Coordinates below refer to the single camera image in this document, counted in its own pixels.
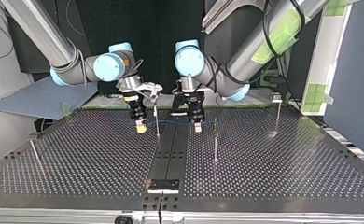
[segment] black wall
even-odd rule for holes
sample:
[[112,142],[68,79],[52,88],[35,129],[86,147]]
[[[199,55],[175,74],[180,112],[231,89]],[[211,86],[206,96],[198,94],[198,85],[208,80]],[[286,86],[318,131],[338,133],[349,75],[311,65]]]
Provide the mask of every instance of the black wall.
[[[145,81],[171,92],[179,74],[175,69],[175,43],[202,39],[204,0],[78,0],[91,54],[107,52],[109,45],[130,42],[137,59],[145,62]],[[99,83],[102,92],[115,83]]]
[[[90,56],[89,45],[85,36],[77,34],[68,24],[66,19],[66,5],[68,0],[41,0],[53,21],[60,27],[63,34],[70,38],[85,56]],[[71,23],[79,30],[84,31],[75,1],[69,8]],[[27,34],[11,18],[7,18],[11,37],[18,57],[20,70],[24,73],[32,73],[34,78],[49,75],[49,61],[43,56]]]
[[293,46],[287,82],[297,99],[302,99],[308,72],[313,59],[316,36],[322,12],[319,12],[304,28],[299,41]]

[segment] blue joint cap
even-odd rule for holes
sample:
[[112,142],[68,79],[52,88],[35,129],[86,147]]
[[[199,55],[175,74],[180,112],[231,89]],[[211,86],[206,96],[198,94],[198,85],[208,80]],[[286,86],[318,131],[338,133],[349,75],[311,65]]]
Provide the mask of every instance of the blue joint cap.
[[103,54],[94,62],[95,75],[105,82],[119,80],[125,71],[123,60],[114,53]]
[[108,50],[110,53],[118,51],[118,50],[127,50],[127,51],[133,52],[133,48],[132,48],[131,44],[127,43],[127,42],[109,46]]
[[199,49],[186,46],[199,47],[199,41],[187,40],[176,43],[176,70],[178,70],[179,74],[182,76],[196,77],[205,68],[205,58]]
[[50,75],[53,78],[53,81],[57,85],[59,85],[59,86],[72,86],[72,85],[69,85],[68,83],[64,82],[62,79],[60,79],[60,77],[58,76],[56,71],[54,71],[54,68],[50,68]]
[[229,96],[229,97],[225,97],[225,98],[228,100],[234,101],[234,102],[242,101],[245,98],[246,94],[249,92],[250,88],[251,88],[251,85],[246,84],[233,96]]

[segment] gray sheet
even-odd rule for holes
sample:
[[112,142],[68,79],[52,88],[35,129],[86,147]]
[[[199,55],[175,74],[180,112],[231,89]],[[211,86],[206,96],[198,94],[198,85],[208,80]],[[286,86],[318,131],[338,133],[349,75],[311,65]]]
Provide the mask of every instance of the gray sheet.
[[364,150],[364,1],[353,4],[325,122]]
[[63,104],[73,111],[97,92],[96,83],[75,87],[57,86],[46,77],[0,101],[0,111],[45,119],[62,119]]

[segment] perforated metal table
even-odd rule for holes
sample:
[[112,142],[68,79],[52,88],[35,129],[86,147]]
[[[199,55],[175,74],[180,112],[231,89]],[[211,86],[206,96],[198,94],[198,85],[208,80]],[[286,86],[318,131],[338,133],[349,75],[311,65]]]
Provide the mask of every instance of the perforated metal table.
[[[364,161],[294,108],[277,126],[276,110],[207,109],[202,133],[164,110],[160,140],[152,117],[138,134],[128,111],[79,111],[38,142],[42,160],[26,145],[0,161],[0,208],[364,214]],[[150,179],[179,194],[148,194]]]

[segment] black curtain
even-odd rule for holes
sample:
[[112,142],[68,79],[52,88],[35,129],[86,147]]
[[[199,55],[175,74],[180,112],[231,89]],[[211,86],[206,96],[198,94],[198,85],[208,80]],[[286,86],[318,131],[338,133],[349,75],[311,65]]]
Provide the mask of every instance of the black curtain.
[[[175,87],[175,43],[202,41],[205,0],[77,0],[92,55],[109,45],[130,42],[136,59],[144,59],[140,74],[161,84],[164,92]],[[115,83],[99,83],[99,91],[113,93]]]

